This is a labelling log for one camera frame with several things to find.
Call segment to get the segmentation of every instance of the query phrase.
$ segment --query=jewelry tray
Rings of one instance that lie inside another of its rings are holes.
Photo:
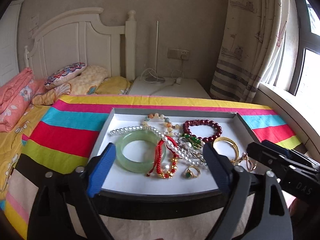
[[[116,143],[121,137],[121,135],[111,136],[111,130],[141,125],[142,121],[150,113],[164,114],[165,117],[170,119],[170,122],[173,125],[179,124],[180,126],[182,126],[186,120],[214,120],[222,127],[221,136],[228,137],[237,144],[240,156],[246,150],[249,143],[253,141],[259,142],[252,130],[237,113],[114,108],[103,125],[90,158],[100,155],[108,143]],[[166,131],[164,121],[160,118],[150,119],[148,125],[151,125],[160,131]],[[190,129],[192,134],[197,135],[197,137],[209,137],[214,133],[212,127],[205,125],[192,126]],[[126,146],[128,150],[124,154],[127,154],[127,157],[133,161],[141,161],[141,159],[135,158],[135,155],[138,157],[140,154],[140,145],[143,146],[142,144],[143,142],[141,141],[128,144],[128,146]],[[229,159],[235,158],[235,152],[232,146],[227,142],[217,142],[214,144],[214,148],[219,154],[226,155]],[[150,150],[152,151],[150,154],[154,156],[154,148],[150,147]],[[172,153],[167,149],[164,162],[170,164],[170,158],[172,158]],[[246,162],[242,161],[241,166],[246,169]],[[127,171],[121,167],[117,160],[115,160],[103,183],[100,195],[112,195],[116,198],[118,198],[119,195],[122,195],[122,197],[127,196],[129,199],[145,199],[150,197],[150,199],[159,200],[164,197],[186,197],[186,199],[194,199],[220,194],[217,184],[207,167],[200,168],[200,176],[193,179],[187,179],[185,177],[188,165],[184,164],[182,160],[178,161],[177,168],[173,178],[161,179],[156,174],[156,171],[154,171],[150,177],[147,177],[143,173]]]

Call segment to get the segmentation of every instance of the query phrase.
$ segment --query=jade bangle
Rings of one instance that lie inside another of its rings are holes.
[[[117,160],[122,165],[122,167],[124,167],[128,171],[132,171],[136,173],[146,173],[150,171],[153,167],[155,152],[154,151],[150,152],[150,157],[151,157],[150,161],[147,161],[147,162],[131,161],[123,155],[123,149],[128,143],[131,143],[133,141],[151,142],[155,145],[155,148],[156,148],[156,145],[160,141],[160,138],[151,131],[137,130],[121,136],[119,140],[116,142]],[[165,144],[163,144],[161,162],[165,157],[165,152],[166,152],[166,148],[165,148]]]

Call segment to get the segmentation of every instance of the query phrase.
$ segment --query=beige wall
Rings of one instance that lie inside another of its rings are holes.
[[[190,50],[184,77],[196,78],[209,90],[218,60],[226,21],[228,0],[24,0],[18,26],[18,62],[24,68],[23,51],[33,47],[28,39],[28,20],[39,13],[39,26],[67,10],[102,7],[105,25],[123,25],[134,9],[137,19],[136,75],[154,67],[156,20],[160,22],[158,73],[171,76],[181,62],[167,58],[168,48]]]

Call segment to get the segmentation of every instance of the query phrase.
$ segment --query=white nightstand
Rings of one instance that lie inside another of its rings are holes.
[[[182,79],[181,84],[178,85],[174,84],[174,80],[172,78],[166,79],[164,83],[147,83],[143,79],[140,80],[140,77],[137,77],[128,93],[128,95],[144,96],[149,96],[151,94],[152,96],[163,97],[211,99],[204,88],[195,79]]]

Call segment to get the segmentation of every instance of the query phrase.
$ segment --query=window frame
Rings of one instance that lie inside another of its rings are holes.
[[[296,65],[288,91],[294,96],[297,94],[300,85],[306,49],[320,55],[320,36],[311,32],[310,16],[307,2],[306,0],[295,0],[295,2],[298,16],[299,45]],[[319,11],[317,11],[316,7],[313,6],[313,0],[308,0],[308,2],[315,10],[317,16],[320,18]]]

